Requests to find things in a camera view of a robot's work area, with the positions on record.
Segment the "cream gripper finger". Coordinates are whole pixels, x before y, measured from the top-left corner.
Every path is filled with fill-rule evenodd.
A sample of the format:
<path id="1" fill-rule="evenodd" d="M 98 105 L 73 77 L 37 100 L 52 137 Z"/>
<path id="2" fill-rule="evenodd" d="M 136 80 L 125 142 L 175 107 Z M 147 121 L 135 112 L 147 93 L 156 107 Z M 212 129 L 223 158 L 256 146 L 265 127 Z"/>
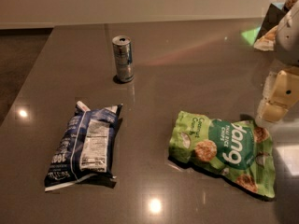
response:
<path id="1" fill-rule="evenodd" d="M 293 66 L 278 72 L 269 102 L 290 109 L 299 101 L 299 68 Z"/>
<path id="2" fill-rule="evenodd" d="M 285 107 L 271 104 L 267 99 L 263 98 L 257 109 L 256 120 L 259 122 L 278 122 L 287 114 L 287 112 L 288 110 Z"/>

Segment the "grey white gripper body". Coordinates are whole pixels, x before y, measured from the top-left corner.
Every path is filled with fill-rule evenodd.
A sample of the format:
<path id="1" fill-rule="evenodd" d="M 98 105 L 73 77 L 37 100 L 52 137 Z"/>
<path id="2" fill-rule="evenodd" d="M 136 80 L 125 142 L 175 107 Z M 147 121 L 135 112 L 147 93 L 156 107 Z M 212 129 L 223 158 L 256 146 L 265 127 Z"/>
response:
<path id="1" fill-rule="evenodd" d="M 299 1 L 278 24 L 276 52 L 282 63 L 299 65 Z"/>

